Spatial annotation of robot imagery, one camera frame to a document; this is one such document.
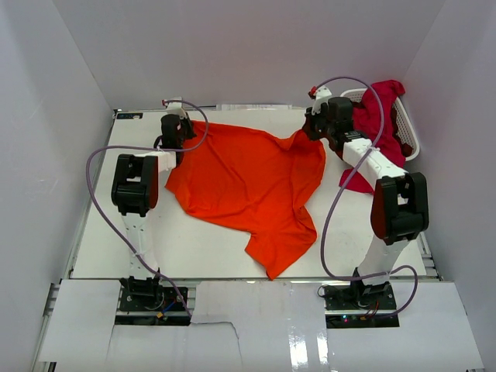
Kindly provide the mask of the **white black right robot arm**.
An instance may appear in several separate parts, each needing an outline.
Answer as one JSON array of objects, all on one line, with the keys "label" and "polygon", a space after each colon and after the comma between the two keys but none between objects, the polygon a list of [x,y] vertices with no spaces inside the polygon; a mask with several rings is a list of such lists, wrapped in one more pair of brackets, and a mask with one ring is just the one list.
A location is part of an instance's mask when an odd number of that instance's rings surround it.
[{"label": "white black right robot arm", "polygon": [[353,104],[330,93],[314,97],[305,113],[304,132],[310,140],[326,139],[329,148],[373,188],[370,224],[373,238],[353,275],[346,277],[351,302],[369,308],[389,287],[403,249],[429,225],[427,182],[392,163],[353,124]]}]

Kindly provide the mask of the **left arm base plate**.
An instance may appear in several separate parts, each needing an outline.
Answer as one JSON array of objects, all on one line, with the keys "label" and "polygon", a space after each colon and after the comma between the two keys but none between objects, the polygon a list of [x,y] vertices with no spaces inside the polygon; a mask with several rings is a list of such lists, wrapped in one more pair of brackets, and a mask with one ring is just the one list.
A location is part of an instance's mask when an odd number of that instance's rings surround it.
[{"label": "left arm base plate", "polygon": [[189,315],[172,287],[159,287],[157,297],[121,289],[115,324],[118,326],[189,326]]}]

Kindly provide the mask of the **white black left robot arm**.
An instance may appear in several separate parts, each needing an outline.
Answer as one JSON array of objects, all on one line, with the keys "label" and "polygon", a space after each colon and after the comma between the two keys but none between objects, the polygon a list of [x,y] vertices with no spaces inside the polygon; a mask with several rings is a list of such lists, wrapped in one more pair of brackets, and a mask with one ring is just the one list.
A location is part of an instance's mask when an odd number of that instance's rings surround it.
[{"label": "white black left robot arm", "polygon": [[129,277],[121,285],[129,296],[149,310],[159,309],[166,295],[160,287],[160,268],[153,248],[153,210],[160,193],[160,175],[177,167],[186,140],[196,137],[186,113],[168,113],[160,119],[161,134],[154,151],[120,154],[112,182],[111,200],[122,217],[131,244]]}]

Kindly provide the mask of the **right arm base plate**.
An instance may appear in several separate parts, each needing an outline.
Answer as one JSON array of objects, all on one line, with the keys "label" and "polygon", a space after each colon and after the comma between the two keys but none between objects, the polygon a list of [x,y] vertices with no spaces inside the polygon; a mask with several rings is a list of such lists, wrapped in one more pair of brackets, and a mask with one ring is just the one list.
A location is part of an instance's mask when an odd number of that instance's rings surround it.
[{"label": "right arm base plate", "polygon": [[359,299],[350,286],[323,284],[317,295],[325,301],[325,322],[327,329],[379,329],[398,328],[397,305],[392,288],[380,294]]}]

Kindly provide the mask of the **orange t shirt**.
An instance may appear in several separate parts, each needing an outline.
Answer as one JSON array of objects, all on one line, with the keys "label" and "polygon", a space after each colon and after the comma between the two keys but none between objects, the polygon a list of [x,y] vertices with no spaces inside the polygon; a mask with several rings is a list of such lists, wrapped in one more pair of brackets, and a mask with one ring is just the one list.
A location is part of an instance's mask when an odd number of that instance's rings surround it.
[{"label": "orange t shirt", "polygon": [[246,253],[273,280],[317,240],[307,201],[320,186],[326,151],[299,129],[288,138],[196,121],[165,185],[190,216],[250,234]]}]

